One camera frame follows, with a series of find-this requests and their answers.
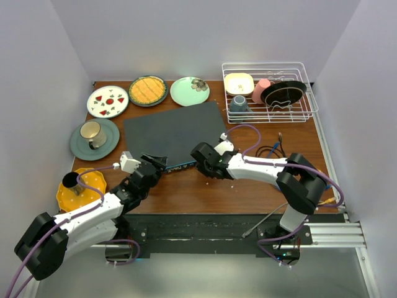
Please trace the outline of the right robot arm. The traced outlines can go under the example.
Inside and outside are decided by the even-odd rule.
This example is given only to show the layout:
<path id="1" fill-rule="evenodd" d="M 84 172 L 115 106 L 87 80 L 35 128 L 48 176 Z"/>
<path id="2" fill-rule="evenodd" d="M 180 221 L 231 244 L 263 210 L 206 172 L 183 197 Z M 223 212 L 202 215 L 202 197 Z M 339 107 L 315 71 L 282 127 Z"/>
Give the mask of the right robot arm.
<path id="1" fill-rule="evenodd" d="M 250 179 L 277 186 L 288 202 L 276 229 L 278 240 L 284 244 L 298 237 L 298 227 L 314 214 L 328 183 L 328 177 L 299 153 L 289 158 L 258 158 L 244 155 L 224 141 L 216 147 L 199 143 L 190 154 L 197 169 L 207 177 Z"/>

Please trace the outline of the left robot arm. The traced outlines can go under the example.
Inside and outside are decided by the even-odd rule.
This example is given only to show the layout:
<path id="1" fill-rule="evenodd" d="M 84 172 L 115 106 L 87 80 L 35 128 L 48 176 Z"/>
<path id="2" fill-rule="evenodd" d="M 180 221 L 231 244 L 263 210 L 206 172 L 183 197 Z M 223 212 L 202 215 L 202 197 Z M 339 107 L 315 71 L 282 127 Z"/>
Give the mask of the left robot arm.
<path id="1" fill-rule="evenodd" d="M 141 155 L 134 159 L 127 151 L 111 165 L 128 176 L 98 200 L 71 212 L 50 216 L 44 212 L 30 224 L 14 248 L 31 275 L 38 281 L 52 275 L 63 261 L 97 242 L 123 243 L 126 225 L 117 219 L 137 208 L 157 185 L 167 165 L 165 156 Z"/>

